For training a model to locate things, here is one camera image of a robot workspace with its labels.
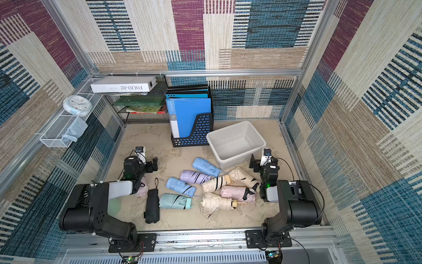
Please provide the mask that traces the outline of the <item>light blue umbrella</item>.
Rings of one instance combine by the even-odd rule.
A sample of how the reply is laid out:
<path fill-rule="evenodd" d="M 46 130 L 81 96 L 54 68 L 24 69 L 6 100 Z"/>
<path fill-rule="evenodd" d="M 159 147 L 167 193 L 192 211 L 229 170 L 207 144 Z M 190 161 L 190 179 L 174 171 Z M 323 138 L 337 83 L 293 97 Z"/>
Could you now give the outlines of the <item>light blue umbrella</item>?
<path fill-rule="evenodd" d="M 176 179 L 173 177 L 168 179 L 166 183 L 166 188 L 173 190 L 177 192 L 178 194 L 186 195 L 190 198 L 193 198 L 196 192 L 196 187 L 190 185 L 189 183 L 185 181 L 182 181 L 180 179 Z"/>

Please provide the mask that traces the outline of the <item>mint green umbrella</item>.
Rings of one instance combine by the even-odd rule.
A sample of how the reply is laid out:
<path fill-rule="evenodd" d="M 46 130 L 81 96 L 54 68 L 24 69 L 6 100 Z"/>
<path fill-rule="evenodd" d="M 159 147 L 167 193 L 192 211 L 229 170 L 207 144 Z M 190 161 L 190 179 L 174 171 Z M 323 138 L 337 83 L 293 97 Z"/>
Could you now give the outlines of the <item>mint green umbrella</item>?
<path fill-rule="evenodd" d="M 162 209 L 188 210 L 192 208 L 192 199 L 183 195 L 163 194 L 159 200 Z"/>

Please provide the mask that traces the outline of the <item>purple umbrella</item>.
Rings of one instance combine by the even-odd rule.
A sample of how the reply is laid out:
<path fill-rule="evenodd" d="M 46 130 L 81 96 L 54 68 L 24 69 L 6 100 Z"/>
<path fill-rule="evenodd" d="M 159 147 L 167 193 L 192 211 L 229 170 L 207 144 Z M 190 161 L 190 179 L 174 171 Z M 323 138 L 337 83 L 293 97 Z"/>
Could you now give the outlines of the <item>purple umbrella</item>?
<path fill-rule="evenodd" d="M 184 170 L 180 176 L 180 180 L 192 184 L 203 184 L 211 179 L 212 176 L 193 170 Z"/>

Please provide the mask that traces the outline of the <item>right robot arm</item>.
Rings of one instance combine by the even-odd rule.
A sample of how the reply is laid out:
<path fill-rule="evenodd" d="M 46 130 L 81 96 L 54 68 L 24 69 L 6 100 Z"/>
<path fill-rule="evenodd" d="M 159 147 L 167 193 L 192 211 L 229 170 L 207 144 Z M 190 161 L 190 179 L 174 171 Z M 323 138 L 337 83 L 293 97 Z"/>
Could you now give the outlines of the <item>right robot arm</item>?
<path fill-rule="evenodd" d="M 249 249 L 264 251 L 271 247 L 291 247 L 289 231 L 321 224 L 324 208 L 319 206 L 314 195 L 316 188 L 308 181 L 279 180 L 278 159 L 272 156 L 265 158 L 263 163 L 251 156 L 249 167 L 260 174 L 261 199 L 279 205 L 279 212 L 266 218 L 261 230 L 245 231 Z"/>

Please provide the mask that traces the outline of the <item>beige umbrella right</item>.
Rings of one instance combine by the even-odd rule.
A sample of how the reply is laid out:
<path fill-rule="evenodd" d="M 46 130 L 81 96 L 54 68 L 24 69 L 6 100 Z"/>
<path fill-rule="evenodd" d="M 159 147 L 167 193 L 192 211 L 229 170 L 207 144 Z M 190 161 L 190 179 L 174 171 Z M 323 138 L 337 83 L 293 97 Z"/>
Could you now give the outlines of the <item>beige umbrella right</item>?
<path fill-rule="evenodd" d="M 261 182 L 249 175 L 244 169 L 237 167 L 228 173 L 232 181 L 241 182 L 244 186 L 256 191 L 261 185 Z"/>

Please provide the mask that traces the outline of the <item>grey plastic storage box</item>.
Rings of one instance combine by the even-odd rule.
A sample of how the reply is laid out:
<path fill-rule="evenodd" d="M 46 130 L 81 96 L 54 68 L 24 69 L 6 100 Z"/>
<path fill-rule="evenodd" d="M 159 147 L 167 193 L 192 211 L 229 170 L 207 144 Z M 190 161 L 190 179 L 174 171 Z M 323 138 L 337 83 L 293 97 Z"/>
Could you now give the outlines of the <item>grey plastic storage box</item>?
<path fill-rule="evenodd" d="M 267 143 L 249 121 L 223 127 L 207 134 L 218 167 L 224 171 L 249 161 L 251 155 L 261 152 Z"/>

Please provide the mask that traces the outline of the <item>black folded umbrella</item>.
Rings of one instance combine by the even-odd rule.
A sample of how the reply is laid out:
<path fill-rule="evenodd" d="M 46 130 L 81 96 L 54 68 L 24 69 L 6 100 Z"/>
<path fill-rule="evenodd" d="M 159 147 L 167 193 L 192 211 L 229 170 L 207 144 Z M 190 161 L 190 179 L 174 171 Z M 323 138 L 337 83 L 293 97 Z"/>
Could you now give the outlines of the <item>black folded umbrella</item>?
<path fill-rule="evenodd" d="M 146 209 L 144 212 L 144 218 L 147 224 L 157 223 L 160 220 L 158 184 L 159 180 L 156 178 L 155 188 L 147 192 Z"/>

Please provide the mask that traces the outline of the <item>beige umbrella front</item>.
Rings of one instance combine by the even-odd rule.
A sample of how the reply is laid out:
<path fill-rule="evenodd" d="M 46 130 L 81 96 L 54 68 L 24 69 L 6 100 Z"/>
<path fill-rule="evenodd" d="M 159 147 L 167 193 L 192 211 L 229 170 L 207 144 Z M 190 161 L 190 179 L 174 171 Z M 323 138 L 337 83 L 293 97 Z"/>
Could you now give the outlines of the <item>beige umbrella front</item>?
<path fill-rule="evenodd" d="M 207 192 L 203 196 L 200 204 L 202 214 L 209 218 L 211 215 L 214 215 L 221 210 L 231 211 L 236 209 L 238 201 L 229 198 L 222 198 L 219 195 Z"/>

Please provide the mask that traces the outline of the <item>white folio box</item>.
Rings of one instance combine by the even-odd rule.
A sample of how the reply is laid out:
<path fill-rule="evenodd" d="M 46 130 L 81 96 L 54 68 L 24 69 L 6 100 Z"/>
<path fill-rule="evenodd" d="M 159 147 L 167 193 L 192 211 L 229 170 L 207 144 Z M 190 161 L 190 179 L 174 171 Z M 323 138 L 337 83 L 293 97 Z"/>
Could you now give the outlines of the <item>white folio box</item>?
<path fill-rule="evenodd" d="M 91 84 L 94 93 L 150 92 L 157 85 L 156 77 L 108 76 Z"/>

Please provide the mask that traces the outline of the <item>light blue cloth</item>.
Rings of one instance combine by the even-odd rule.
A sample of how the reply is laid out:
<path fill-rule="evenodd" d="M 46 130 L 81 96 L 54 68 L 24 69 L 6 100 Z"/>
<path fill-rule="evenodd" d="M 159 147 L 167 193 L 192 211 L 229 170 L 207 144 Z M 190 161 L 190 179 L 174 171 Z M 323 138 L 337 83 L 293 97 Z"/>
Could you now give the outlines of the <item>light blue cloth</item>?
<path fill-rule="evenodd" d="M 87 123 L 80 117 L 76 119 L 69 126 L 67 131 L 63 134 L 64 143 L 75 143 L 80 138 L 85 130 L 88 128 Z"/>

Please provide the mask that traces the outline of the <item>blue clip file folder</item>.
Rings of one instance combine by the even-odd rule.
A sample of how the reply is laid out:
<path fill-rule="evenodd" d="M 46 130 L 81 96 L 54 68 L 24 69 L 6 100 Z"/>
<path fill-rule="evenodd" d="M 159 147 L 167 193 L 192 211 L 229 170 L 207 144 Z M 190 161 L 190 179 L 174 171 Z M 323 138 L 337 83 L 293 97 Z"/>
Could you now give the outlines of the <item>blue clip file folder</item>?
<path fill-rule="evenodd" d="M 166 99 L 173 138 L 191 135 L 198 114 L 211 113 L 210 98 Z"/>

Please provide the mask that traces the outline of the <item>black mesh file holder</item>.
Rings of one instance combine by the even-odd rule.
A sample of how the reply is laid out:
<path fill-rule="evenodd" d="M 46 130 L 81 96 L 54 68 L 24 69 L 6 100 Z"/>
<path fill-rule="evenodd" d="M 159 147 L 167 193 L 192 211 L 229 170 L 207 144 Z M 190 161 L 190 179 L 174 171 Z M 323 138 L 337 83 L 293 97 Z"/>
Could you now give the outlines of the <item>black mesh file holder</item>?
<path fill-rule="evenodd" d="M 211 99 L 211 89 L 206 85 L 189 85 L 189 86 L 174 86 L 168 89 L 166 94 L 208 94 Z M 191 135 L 187 138 L 173 138 L 171 133 L 171 141 L 174 147 L 191 147 L 191 146 L 206 146 L 208 141 L 206 136 L 213 131 L 214 113 L 213 104 L 211 103 L 211 113 L 198 114 L 193 125 Z"/>

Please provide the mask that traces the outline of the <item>teal file folder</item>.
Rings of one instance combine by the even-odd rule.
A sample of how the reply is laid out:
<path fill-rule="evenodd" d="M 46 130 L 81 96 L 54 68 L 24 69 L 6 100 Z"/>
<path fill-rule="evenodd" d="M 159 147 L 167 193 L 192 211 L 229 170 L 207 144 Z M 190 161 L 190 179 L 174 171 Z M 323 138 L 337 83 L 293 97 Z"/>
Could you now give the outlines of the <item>teal file folder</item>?
<path fill-rule="evenodd" d="M 183 93 L 183 94 L 175 94 L 175 93 L 169 93 L 169 94 L 166 94 L 166 99 L 197 99 L 197 98 L 208 98 L 208 94 L 206 93 L 202 93 L 202 94 L 200 94 L 200 93 L 192 93 L 192 94 L 190 94 L 190 93 L 188 93 L 188 94 L 185 94 L 185 93 Z"/>

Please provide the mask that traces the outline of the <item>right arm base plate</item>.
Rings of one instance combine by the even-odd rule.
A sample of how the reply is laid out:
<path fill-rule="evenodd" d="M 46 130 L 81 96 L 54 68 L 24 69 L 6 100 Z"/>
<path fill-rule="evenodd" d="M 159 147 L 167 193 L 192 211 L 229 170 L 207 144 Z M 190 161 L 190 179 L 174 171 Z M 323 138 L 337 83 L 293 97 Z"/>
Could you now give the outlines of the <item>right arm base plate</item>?
<path fill-rule="evenodd" d="M 261 230 L 249 229 L 245 231 L 248 249 L 288 248 L 292 246 L 289 233 L 276 234 L 275 236 L 264 235 Z"/>

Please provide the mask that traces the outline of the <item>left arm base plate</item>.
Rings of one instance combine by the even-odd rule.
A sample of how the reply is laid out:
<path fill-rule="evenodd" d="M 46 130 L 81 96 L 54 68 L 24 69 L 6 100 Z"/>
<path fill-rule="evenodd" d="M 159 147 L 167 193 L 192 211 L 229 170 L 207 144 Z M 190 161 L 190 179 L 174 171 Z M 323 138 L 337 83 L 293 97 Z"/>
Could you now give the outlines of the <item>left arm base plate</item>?
<path fill-rule="evenodd" d="M 155 250 L 157 233 L 138 233 L 135 239 L 112 238 L 108 249 L 109 253 L 134 253 L 141 251 L 153 252 Z"/>

